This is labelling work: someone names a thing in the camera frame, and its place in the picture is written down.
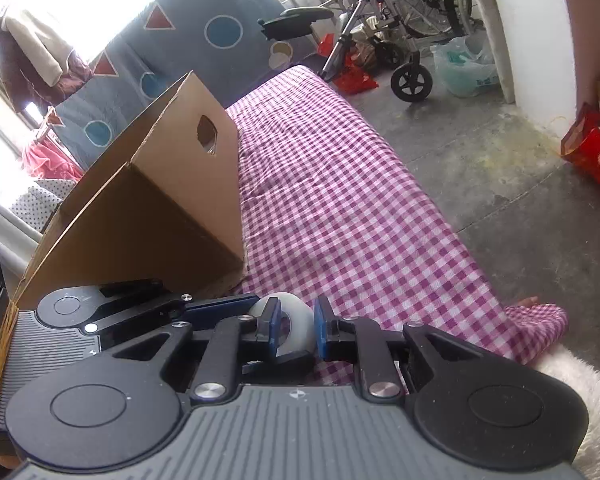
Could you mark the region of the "white tape roll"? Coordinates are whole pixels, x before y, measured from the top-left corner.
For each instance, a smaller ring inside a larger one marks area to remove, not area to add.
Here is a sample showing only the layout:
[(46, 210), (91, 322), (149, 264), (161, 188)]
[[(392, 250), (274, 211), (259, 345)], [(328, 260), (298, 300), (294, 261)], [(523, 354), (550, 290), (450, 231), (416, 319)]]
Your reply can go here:
[(273, 292), (260, 298), (248, 311), (253, 316), (260, 316), (269, 299), (276, 298), (280, 302), (280, 335), (276, 356), (288, 356), (292, 352), (316, 350), (316, 336), (313, 310), (299, 297), (289, 292)]

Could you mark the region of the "pink white checkered cloth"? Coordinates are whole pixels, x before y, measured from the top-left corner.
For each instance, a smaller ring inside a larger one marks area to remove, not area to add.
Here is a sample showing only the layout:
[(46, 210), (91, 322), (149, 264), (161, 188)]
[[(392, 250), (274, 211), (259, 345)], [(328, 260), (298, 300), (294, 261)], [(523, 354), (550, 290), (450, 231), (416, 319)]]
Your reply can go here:
[(238, 292), (329, 299), (386, 330), (416, 322), (529, 363), (567, 330), (561, 307), (504, 307), (391, 146), (307, 68), (228, 109), (239, 133), (246, 265)]

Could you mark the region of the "brown cardboard box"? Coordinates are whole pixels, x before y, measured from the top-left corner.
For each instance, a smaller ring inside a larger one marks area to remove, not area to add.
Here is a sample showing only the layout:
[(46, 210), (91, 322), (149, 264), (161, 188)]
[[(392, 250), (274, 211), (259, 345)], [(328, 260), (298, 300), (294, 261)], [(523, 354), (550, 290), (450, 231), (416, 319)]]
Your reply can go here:
[(153, 278), (213, 297), (242, 278), (238, 131), (195, 73), (163, 92), (60, 204), (6, 308), (0, 392), (16, 318), (56, 289)]

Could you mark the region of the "grey white curtain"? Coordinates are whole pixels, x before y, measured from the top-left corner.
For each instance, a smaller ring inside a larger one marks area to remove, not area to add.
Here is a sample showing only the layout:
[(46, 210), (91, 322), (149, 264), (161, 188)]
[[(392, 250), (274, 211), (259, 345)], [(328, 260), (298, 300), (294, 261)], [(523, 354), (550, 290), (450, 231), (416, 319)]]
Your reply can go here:
[(0, 258), (3, 266), (22, 278), (42, 235), (0, 205)]

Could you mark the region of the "white dotted cloth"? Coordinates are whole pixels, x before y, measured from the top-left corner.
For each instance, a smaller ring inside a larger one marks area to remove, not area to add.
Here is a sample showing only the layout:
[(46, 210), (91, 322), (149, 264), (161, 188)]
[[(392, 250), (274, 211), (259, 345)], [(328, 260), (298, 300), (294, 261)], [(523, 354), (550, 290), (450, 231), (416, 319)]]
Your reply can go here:
[(43, 233), (58, 207), (75, 186), (75, 180), (34, 180), (8, 210), (31, 229)]

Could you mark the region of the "red pink hanging cloth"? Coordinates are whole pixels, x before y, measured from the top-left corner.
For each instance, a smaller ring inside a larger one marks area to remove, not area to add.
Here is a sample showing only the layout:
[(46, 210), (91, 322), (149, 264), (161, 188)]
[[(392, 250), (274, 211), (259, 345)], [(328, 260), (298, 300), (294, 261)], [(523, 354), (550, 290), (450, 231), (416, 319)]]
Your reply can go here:
[(33, 179), (82, 179), (83, 170), (50, 138), (47, 133), (35, 136), (21, 153), (23, 170)]

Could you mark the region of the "red plastic bag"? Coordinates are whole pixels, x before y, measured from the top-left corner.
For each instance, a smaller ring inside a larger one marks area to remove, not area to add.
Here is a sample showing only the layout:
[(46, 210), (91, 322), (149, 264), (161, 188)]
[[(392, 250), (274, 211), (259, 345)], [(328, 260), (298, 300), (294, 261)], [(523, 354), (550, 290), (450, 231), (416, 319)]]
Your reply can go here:
[(364, 68), (365, 62), (373, 59), (374, 55), (368, 44), (352, 40), (331, 68), (325, 70), (321, 67), (318, 70), (318, 76), (335, 86), (344, 96), (375, 90), (379, 84)]

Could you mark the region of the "white green plastic bag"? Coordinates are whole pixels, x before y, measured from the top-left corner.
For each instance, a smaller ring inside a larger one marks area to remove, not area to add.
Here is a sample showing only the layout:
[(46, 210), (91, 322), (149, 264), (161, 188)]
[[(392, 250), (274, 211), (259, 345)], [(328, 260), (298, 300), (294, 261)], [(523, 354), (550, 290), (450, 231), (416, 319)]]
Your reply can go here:
[(445, 88), (459, 98), (472, 98), (498, 87), (500, 77), (488, 36), (478, 30), (431, 47), (434, 68)]

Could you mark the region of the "white fluffy cushion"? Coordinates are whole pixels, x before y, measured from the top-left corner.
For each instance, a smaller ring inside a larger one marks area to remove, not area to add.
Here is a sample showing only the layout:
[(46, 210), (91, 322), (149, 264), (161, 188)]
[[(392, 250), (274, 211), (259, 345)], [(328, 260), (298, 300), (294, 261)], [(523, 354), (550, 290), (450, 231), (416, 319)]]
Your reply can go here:
[(563, 344), (553, 344), (531, 367), (562, 382), (578, 397), (571, 414), (582, 437), (573, 468), (585, 479), (600, 479), (600, 370)]

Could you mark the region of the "black seat pad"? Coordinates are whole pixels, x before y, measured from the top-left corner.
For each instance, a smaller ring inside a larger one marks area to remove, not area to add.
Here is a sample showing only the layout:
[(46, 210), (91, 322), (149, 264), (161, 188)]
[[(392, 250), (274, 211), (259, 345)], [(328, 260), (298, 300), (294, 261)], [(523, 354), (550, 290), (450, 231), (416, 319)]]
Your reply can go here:
[(312, 24), (334, 17), (324, 6), (297, 6), (283, 11), (274, 20), (258, 19), (261, 32), (267, 40), (283, 41), (312, 34)]

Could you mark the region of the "blue blanket with circles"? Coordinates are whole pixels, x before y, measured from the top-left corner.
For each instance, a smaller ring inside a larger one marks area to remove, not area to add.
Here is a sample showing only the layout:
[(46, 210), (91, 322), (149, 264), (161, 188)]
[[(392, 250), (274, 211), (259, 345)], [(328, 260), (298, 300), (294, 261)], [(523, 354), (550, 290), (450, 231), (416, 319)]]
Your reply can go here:
[(142, 111), (189, 72), (222, 107), (313, 54), (306, 37), (268, 40), (261, 18), (279, 0), (152, 0), (93, 62), (93, 76), (56, 106), (54, 131), (82, 169), (90, 168)]

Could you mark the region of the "dark red hanging garment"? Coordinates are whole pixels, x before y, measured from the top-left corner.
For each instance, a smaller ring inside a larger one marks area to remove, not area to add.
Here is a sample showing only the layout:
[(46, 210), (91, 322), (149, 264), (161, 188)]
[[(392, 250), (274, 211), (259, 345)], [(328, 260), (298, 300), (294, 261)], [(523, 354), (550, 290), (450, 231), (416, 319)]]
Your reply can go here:
[(17, 113), (34, 104), (46, 114), (92, 77), (76, 49), (30, 12), (13, 8), (0, 17), (0, 78)]

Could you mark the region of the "red gift bag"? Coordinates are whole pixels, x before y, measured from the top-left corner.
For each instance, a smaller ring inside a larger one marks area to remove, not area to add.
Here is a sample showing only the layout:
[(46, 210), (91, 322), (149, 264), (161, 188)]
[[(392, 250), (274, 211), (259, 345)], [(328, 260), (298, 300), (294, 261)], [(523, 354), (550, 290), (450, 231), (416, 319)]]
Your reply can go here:
[(560, 141), (560, 156), (600, 185), (600, 112), (585, 103)]

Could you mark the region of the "wheelchair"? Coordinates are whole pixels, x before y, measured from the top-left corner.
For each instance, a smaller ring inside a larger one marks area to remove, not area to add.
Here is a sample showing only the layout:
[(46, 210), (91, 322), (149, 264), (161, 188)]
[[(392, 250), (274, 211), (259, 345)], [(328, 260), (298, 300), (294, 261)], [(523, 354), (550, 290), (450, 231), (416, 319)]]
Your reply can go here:
[(422, 102), (434, 85), (420, 60), (422, 48), (468, 34), (474, 24), (472, 0), (329, 0), (323, 6), (340, 6), (342, 13), (334, 46), (318, 76), (333, 81), (344, 73), (359, 30), (377, 63), (392, 70), (393, 94), (407, 103)]

